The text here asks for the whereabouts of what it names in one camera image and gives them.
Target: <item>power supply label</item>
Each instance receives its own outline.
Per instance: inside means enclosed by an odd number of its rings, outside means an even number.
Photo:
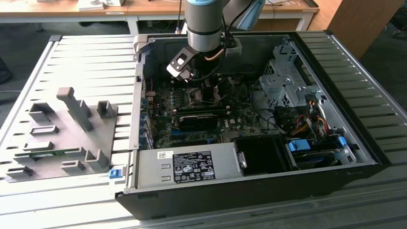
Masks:
[[[211,151],[174,154],[174,180],[178,184],[215,179]]]

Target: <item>black cable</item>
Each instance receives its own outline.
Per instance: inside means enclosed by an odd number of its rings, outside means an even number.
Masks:
[[[222,59],[220,59],[218,65],[216,65],[216,67],[212,69],[212,71],[211,71],[204,77],[202,77],[202,78],[199,78],[199,79],[191,79],[190,81],[198,82],[198,81],[206,80],[206,79],[215,73],[215,71],[219,69],[219,67],[220,67],[222,64],[223,64],[224,53],[226,53],[226,52],[223,52],[223,55],[222,55],[222,57],[220,57]]]
[[[227,42],[228,42],[228,33],[227,33],[227,25],[226,25],[226,22],[224,22],[224,17],[222,16],[222,23],[223,23],[223,31],[224,31],[224,46],[223,46],[223,49],[227,48]],[[214,68],[214,70],[210,72],[210,74],[207,74],[204,77],[199,78],[199,79],[191,79],[190,81],[192,82],[198,82],[198,81],[202,81],[202,80],[206,80],[214,73],[215,71],[219,69],[219,67],[222,66],[223,64],[223,60],[224,60],[224,55],[226,55],[226,50],[223,52],[223,56],[220,57],[222,60],[219,61],[216,67]]]
[[[270,28],[270,30],[272,31],[272,25],[274,25],[274,19],[275,19],[275,9],[274,9],[274,7],[275,6],[283,6],[283,5],[282,4],[275,5],[270,0],[267,0],[267,2],[270,2],[271,6],[272,6],[272,19],[271,19],[271,28]]]
[[[231,25],[236,22],[236,20],[240,18],[240,16],[244,14],[244,12],[248,10],[250,6],[252,5],[255,0],[251,0],[247,7],[243,9],[243,11],[238,14],[235,19],[231,21],[230,26],[228,26],[228,32],[231,31]]]
[[[255,94],[255,86],[256,86],[258,83],[260,83],[260,81],[256,81],[256,82],[254,83],[254,89],[252,89],[252,93],[251,93],[251,105],[252,105],[252,109],[254,109],[255,113],[258,114],[258,117],[259,117],[264,122],[267,122],[267,124],[272,125],[272,127],[280,132],[280,134],[287,135],[287,132],[286,132],[275,123],[272,123],[267,118],[264,118],[264,117],[259,114],[259,111],[262,111],[262,110],[270,111],[270,109],[260,109],[260,110],[256,110],[256,109],[255,109],[255,105],[254,105],[254,94]]]
[[[180,7],[183,4],[183,0],[179,0],[179,10],[178,10],[178,21],[176,21],[176,31],[179,31],[179,19],[180,19]]]
[[[274,130],[270,129],[270,119],[274,118],[274,116],[270,116],[270,118],[267,119],[267,129],[262,129],[262,131],[266,131],[266,134],[268,134],[268,131]]]

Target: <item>metal bracket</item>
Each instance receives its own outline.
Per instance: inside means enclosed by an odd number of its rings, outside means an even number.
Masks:
[[[135,49],[135,61],[140,63],[143,53],[150,52],[151,50],[147,35],[135,36],[134,49]]]
[[[295,94],[298,95],[298,103],[306,103],[306,95],[317,94],[321,92],[319,86],[301,86],[295,90]]]
[[[186,67],[198,54],[200,54],[200,52],[192,49],[191,46],[187,46],[172,58],[167,66],[167,71],[179,81],[188,81],[190,72]]]
[[[59,42],[63,39],[62,35],[51,35],[50,41],[51,42]]]

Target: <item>aluminum extrusion table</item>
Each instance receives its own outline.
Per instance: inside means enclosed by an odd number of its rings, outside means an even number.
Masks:
[[[394,166],[329,196],[172,219],[135,220],[115,201],[124,180],[108,174],[7,183],[12,146],[24,141],[27,107],[60,86],[75,86],[87,104],[119,105],[111,165],[128,163],[135,62],[131,35],[64,36],[50,41],[0,130],[0,222],[4,228],[402,228],[407,224],[407,138],[397,106],[334,36],[302,32],[314,54],[346,95]]]

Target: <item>box on desk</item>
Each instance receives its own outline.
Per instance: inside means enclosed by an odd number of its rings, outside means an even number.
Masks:
[[[107,6],[122,6],[124,0],[103,0],[103,4]]]

